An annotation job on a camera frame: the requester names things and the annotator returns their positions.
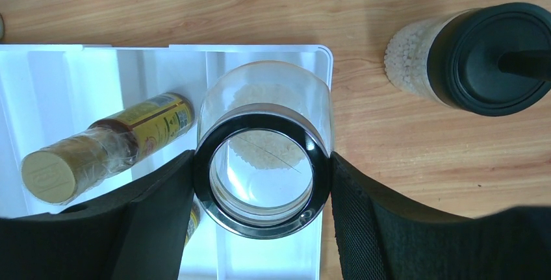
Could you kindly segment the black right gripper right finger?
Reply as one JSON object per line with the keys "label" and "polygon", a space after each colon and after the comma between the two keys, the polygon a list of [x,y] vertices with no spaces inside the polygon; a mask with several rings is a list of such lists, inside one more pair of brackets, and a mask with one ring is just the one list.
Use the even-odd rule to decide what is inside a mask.
{"label": "black right gripper right finger", "polygon": [[467,218],[419,203],[331,156],[344,279],[549,279],[550,208]]}

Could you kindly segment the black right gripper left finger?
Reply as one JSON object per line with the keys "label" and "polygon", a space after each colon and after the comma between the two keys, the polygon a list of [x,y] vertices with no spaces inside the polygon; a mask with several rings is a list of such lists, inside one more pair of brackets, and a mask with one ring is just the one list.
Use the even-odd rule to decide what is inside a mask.
{"label": "black right gripper left finger", "polygon": [[1,220],[2,279],[177,279],[193,152],[58,214]]}

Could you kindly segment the yellow label sauce bottle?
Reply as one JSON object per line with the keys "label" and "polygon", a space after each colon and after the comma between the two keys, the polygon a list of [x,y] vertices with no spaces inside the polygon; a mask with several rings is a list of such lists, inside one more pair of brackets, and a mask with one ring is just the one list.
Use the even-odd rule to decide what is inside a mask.
{"label": "yellow label sauce bottle", "polygon": [[42,201],[69,203],[172,143],[193,122],[187,98],[156,95],[28,154],[21,162],[23,184]]}
{"label": "yellow label sauce bottle", "polygon": [[185,246],[188,244],[189,240],[191,239],[192,235],[198,228],[198,225],[201,221],[201,209],[198,203],[193,202],[190,210],[190,217],[188,221],[188,227],[186,230],[186,236],[185,236]]}

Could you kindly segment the glass jar with grains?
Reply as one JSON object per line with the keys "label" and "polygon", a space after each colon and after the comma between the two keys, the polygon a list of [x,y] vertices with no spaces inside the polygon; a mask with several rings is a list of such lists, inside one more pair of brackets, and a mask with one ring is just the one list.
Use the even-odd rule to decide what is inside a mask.
{"label": "glass jar with grains", "polygon": [[295,64],[241,65],[208,90],[198,120],[194,190],[224,229],[268,240],[292,235],[331,190],[329,86]]}

